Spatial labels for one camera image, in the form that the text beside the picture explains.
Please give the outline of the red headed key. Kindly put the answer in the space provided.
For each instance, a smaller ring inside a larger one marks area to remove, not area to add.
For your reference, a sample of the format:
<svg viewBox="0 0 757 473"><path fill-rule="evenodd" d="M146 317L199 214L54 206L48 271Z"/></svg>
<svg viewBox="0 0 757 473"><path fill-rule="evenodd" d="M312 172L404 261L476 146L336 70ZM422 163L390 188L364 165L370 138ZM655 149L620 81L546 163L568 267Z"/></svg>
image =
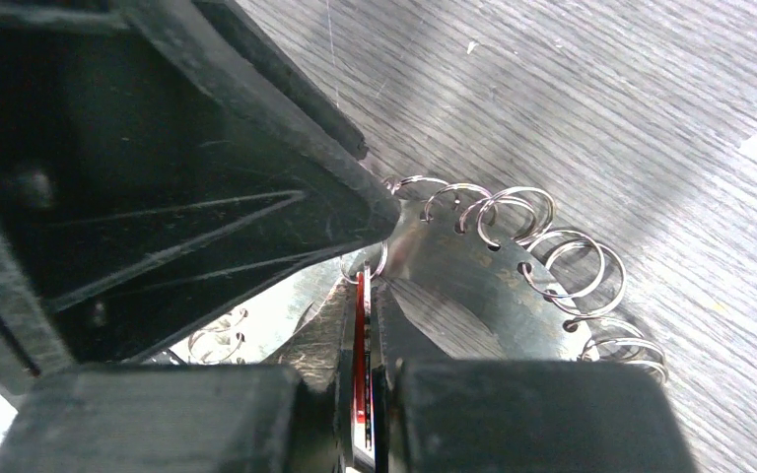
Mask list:
<svg viewBox="0 0 757 473"><path fill-rule="evenodd" d="M353 343L353 422L363 428L366 451L372 451L373 400L371 372L371 316L372 316L372 272L365 262L357 274L356 306Z"/></svg>

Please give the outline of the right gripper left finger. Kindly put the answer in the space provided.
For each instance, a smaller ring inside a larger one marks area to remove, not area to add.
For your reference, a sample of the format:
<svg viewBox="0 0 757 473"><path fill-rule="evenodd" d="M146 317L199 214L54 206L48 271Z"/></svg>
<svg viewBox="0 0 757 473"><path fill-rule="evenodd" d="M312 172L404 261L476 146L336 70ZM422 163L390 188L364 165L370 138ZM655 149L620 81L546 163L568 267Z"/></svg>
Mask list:
<svg viewBox="0 0 757 473"><path fill-rule="evenodd" d="M87 364L46 377L0 444L0 472L338 472L354 305L354 287L337 282L257 364Z"/></svg>

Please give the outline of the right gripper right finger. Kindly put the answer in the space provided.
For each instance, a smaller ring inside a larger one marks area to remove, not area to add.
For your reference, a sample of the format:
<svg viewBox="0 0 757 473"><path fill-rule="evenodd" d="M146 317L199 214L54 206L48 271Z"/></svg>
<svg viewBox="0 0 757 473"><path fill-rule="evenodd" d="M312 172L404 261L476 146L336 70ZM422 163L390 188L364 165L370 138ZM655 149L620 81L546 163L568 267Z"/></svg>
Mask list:
<svg viewBox="0 0 757 473"><path fill-rule="evenodd" d="M692 472L662 388L607 363L457 360L372 291L379 472Z"/></svg>

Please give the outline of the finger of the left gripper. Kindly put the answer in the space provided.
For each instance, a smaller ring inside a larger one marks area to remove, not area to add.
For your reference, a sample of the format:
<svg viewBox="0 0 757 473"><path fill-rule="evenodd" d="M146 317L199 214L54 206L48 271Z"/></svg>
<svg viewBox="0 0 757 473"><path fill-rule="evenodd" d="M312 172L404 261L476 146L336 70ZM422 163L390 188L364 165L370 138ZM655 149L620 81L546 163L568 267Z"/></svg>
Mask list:
<svg viewBox="0 0 757 473"><path fill-rule="evenodd" d="M236 1L195 0L194 6L244 60L356 160L369 151L365 135Z"/></svg>
<svg viewBox="0 0 757 473"><path fill-rule="evenodd" d="M142 360L399 206L194 1L0 1L0 384Z"/></svg>

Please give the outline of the metal disc with keyrings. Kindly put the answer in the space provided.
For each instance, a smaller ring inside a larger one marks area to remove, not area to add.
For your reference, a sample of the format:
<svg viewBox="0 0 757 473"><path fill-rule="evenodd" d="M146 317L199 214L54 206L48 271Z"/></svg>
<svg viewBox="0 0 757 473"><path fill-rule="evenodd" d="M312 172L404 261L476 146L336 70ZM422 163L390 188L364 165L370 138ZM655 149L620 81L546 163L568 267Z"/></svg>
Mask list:
<svg viewBox="0 0 757 473"><path fill-rule="evenodd" d="M448 357L608 362L666 382L663 349L614 315L627 272L609 246L555 228L537 187L499 192L425 175L387 179L401 204L391 236L301 270L194 331L175 352L198 365L257 364L317 313L340 281L355 289L340 354L353 396L357 274L391 289L407 319Z"/></svg>

